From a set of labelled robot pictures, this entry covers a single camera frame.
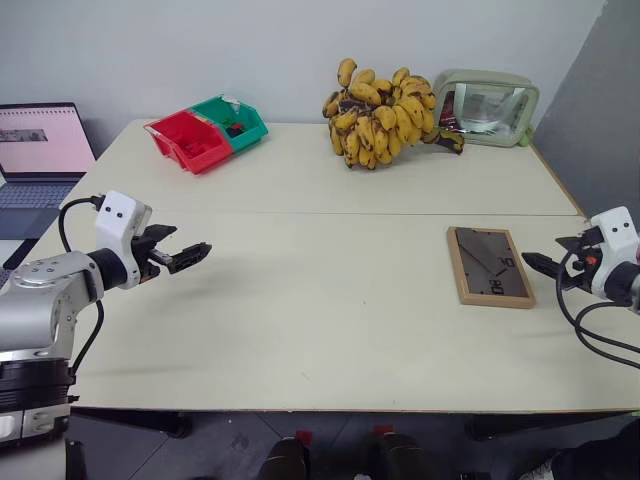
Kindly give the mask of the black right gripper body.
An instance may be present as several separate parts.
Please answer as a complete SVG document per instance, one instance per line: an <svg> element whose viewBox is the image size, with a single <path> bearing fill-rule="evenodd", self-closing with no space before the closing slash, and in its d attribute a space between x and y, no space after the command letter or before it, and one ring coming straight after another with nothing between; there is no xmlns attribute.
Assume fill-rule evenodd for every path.
<svg viewBox="0 0 640 480"><path fill-rule="evenodd" d="M576 275L571 276L568 272L569 278L563 283L563 288L579 288L591 293L593 279L602 263L600 245L604 242L604 236L597 226L590 227L577 236L582 237L583 248L580 251L567 251L576 257L571 263Z"/></svg>

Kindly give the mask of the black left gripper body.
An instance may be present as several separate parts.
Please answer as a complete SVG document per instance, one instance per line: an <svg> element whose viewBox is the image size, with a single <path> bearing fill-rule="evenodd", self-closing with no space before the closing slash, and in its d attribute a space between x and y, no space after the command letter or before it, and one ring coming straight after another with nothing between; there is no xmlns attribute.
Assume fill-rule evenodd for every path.
<svg viewBox="0 0 640 480"><path fill-rule="evenodd" d="M164 240L169 233L155 232L143 233L135 236L131 242L131 250L138 266L141 281L149 281L160 274L160 267L169 268L173 257L156 248L157 244Z"/></svg>

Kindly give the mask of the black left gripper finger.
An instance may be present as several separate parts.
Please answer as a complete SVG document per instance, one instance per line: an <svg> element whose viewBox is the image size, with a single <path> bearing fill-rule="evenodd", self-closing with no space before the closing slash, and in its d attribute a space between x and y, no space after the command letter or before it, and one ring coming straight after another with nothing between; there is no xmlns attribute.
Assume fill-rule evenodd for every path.
<svg viewBox="0 0 640 480"><path fill-rule="evenodd" d="M156 246L176 231L176 226L161 224L149 225L144 230L144 240L148 245Z"/></svg>
<svg viewBox="0 0 640 480"><path fill-rule="evenodd" d="M212 245L201 242L183 249L181 252L171 255L167 264L170 274L176 274L190 268L204 260L212 250Z"/></svg>

